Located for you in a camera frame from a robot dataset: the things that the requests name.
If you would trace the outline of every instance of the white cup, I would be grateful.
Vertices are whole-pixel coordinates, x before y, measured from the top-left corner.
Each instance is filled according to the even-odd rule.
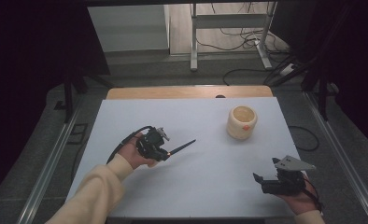
[[[257,113],[246,105],[240,105],[230,111],[227,132],[235,139],[245,140],[251,136],[257,123]]]

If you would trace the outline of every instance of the sweater sleeve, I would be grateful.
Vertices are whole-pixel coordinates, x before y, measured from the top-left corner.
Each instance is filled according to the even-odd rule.
[[[87,173],[76,194],[47,223],[105,223],[108,213],[123,196],[121,182],[132,166],[116,154],[108,165],[98,165]]]
[[[302,213],[294,219],[297,224],[324,224],[319,210]]]

